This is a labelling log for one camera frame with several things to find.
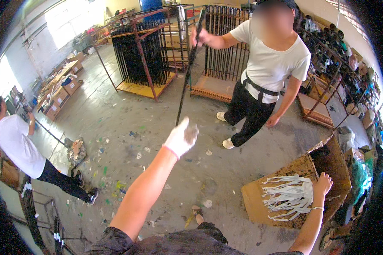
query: yellow board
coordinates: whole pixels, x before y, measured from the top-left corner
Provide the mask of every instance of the yellow board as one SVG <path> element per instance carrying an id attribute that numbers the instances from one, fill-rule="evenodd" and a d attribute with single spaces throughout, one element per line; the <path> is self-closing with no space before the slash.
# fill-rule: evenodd
<path id="1" fill-rule="evenodd" d="M 170 77 L 169 77 L 169 79 L 167 80 L 167 83 L 164 86 L 154 87 L 155 93 L 156 93 L 157 97 L 159 95 L 161 95 L 163 90 L 173 80 L 174 76 L 175 76 L 175 73 L 170 72 Z M 148 98 L 154 98 L 152 89 L 149 86 L 145 86 L 145 85 L 139 85 L 139 84 L 134 84 L 134 83 L 130 83 L 130 82 L 121 82 L 117 86 L 116 89 L 117 90 L 126 91 L 126 92 L 130 92 L 130 93 L 134 93 L 134 94 L 137 94 L 137 95 L 143 95 L 143 96 L 148 97 Z"/>

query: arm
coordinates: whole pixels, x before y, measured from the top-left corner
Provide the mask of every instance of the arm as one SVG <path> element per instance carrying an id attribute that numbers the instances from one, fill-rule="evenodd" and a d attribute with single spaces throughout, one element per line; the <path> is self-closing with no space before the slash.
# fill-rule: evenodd
<path id="1" fill-rule="evenodd" d="M 185 118 L 170 133 L 151 165 L 131 185 L 110 226 L 125 232 L 134 241 L 143 226 L 147 213 L 158 199 L 163 186 L 179 157 L 194 146 L 199 133 L 185 140 L 189 118 Z"/>
<path id="2" fill-rule="evenodd" d="M 196 28 L 193 28 L 191 31 L 191 41 L 193 46 L 196 46 Z M 225 35 L 212 35 L 207 32 L 206 29 L 201 29 L 201 32 L 199 34 L 199 47 L 201 47 L 203 44 L 210 46 L 214 49 L 223 49 L 223 48 L 229 48 L 233 45 L 236 45 L 239 43 L 239 41 L 234 38 L 230 33 L 227 33 Z"/>
<path id="3" fill-rule="evenodd" d="M 36 128 L 36 119 L 34 114 L 29 113 L 30 124 L 29 124 L 29 135 L 34 135 L 34 129 Z"/>
<path id="4" fill-rule="evenodd" d="M 322 207 L 325 203 L 325 196 L 330 191 L 333 182 L 332 178 L 325 173 L 321 173 L 319 181 L 314 184 L 314 201 L 312 207 Z M 317 240 L 319 230 L 322 225 L 323 211 L 314 209 L 306 218 L 298 237 L 288 251 L 300 251 L 304 255 L 309 255 Z"/>
<path id="5" fill-rule="evenodd" d="M 287 109 L 290 107 L 292 102 L 295 100 L 296 95 L 298 94 L 299 88 L 301 87 L 302 81 L 296 79 L 294 76 L 288 81 L 287 91 L 285 92 L 284 98 L 282 99 L 281 106 L 279 107 L 276 114 L 272 115 L 267 121 L 267 127 L 275 126 L 279 119 L 284 115 Z"/>

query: bright window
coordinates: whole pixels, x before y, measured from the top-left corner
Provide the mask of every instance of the bright window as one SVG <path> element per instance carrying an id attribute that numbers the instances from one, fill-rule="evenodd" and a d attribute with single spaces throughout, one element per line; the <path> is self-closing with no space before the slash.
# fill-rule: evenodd
<path id="1" fill-rule="evenodd" d="M 87 0 L 66 0 L 49 10 L 45 20 L 58 49 L 94 25 Z"/>
<path id="2" fill-rule="evenodd" d="M 333 5 L 336 9 L 338 9 L 338 1 L 337 0 L 326 0 L 328 3 Z M 341 1 L 340 6 L 339 6 L 339 12 L 345 16 L 345 18 L 352 23 L 354 28 L 362 35 L 363 39 L 372 47 L 372 44 L 369 41 L 369 38 L 365 32 L 365 29 L 363 26 L 360 24 L 358 18 L 353 14 L 353 11 L 344 4 L 343 1 Z"/>
<path id="3" fill-rule="evenodd" d="M 10 93 L 10 90 L 16 86 L 17 90 L 22 93 L 23 89 L 15 78 L 10 64 L 4 55 L 0 60 L 0 95 L 5 97 Z"/>

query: work glove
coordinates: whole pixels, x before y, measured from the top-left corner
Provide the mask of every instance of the work glove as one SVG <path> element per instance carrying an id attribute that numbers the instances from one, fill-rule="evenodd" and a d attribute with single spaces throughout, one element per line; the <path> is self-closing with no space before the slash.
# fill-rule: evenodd
<path id="1" fill-rule="evenodd" d="M 189 125 L 189 117 L 185 117 L 183 121 L 175 127 L 162 147 L 166 147 L 176 155 L 177 160 L 190 150 L 196 143 L 199 129 L 197 125 Z"/>

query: person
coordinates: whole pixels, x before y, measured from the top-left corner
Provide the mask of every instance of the person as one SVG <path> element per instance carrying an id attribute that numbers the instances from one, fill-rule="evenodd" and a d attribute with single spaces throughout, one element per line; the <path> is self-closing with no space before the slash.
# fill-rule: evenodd
<path id="1" fill-rule="evenodd" d="M 225 35 L 212 35 L 202 29 L 199 42 L 192 30 L 193 46 L 203 44 L 214 49 L 229 48 L 237 43 L 250 45 L 247 68 L 236 83 L 226 113 L 217 118 L 234 126 L 247 117 L 240 132 L 223 141 L 223 146 L 239 147 L 266 123 L 275 126 L 294 101 L 302 81 L 306 80 L 311 54 L 294 29 L 303 16 L 294 0 L 260 0 L 253 18 L 241 23 Z M 271 116 L 278 92 L 291 76 L 280 108 Z"/>
<path id="2" fill-rule="evenodd" d="M 98 197 L 98 189 L 94 187 L 89 193 L 82 189 L 84 180 L 81 171 L 77 171 L 75 177 L 63 175 L 28 138 L 28 135 L 34 134 L 34 115 L 28 113 L 30 124 L 27 124 L 17 114 L 6 116 L 6 112 L 7 105 L 0 96 L 0 148 L 10 160 L 31 178 L 54 184 L 64 192 L 94 204 Z"/>
<path id="3" fill-rule="evenodd" d="M 213 223 L 205 222 L 196 206 L 193 206 L 199 224 L 196 229 L 151 236 L 138 241 L 146 216 L 162 192 L 173 166 L 196 142 L 198 132 L 191 141 L 185 141 L 184 131 L 188 123 L 186 117 L 172 130 L 150 166 L 127 190 L 110 225 L 86 254 L 244 254 L 226 245 L 227 239 L 221 231 Z M 320 175 L 314 184 L 311 212 L 296 241 L 287 252 L 275 255 L 308 255 L 311 252 L 322 225 L 325 195 L 332 184 L 330 176 L 325 173 Z"/>

